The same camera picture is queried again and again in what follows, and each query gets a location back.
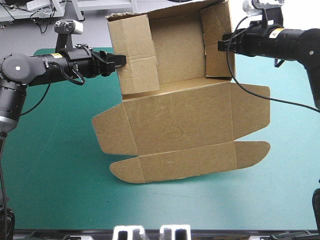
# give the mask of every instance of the white label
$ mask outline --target white label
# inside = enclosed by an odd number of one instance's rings
[[[61,59],[63,56],[60,53],[51,53],[51,55],[55,58],[55,59]]]
[[[276,39],[278,37],[278,35],[285,30],[284,28],[277,28],[275,30],[273,30],[269,36],[269,38],[271,39]]]

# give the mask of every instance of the unfolded cardboard box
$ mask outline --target unfolded cardboard box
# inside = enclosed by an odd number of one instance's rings
[[[269,124],[270,103],[228,80],[226,53],[218,51],[232,31],[227,2],[107,19],[114,52],[127,56],[118,71],[123,101],[92,123],[105,153],[137,156],[112,163],[115,176],[183,179],[247,168],[268,154],[267,142],[235,141]],[[270,95],[266,86],[246,87]]]

